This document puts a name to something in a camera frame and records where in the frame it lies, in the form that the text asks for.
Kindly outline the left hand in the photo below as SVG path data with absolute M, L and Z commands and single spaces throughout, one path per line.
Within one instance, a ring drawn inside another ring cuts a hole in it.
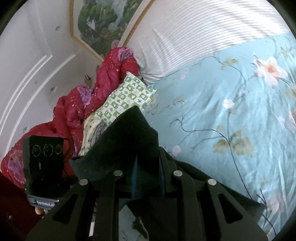
M 40 207 L 35 207 L 35 212 L 40 216 L 45 216 L 48 213 L 48 210 Z

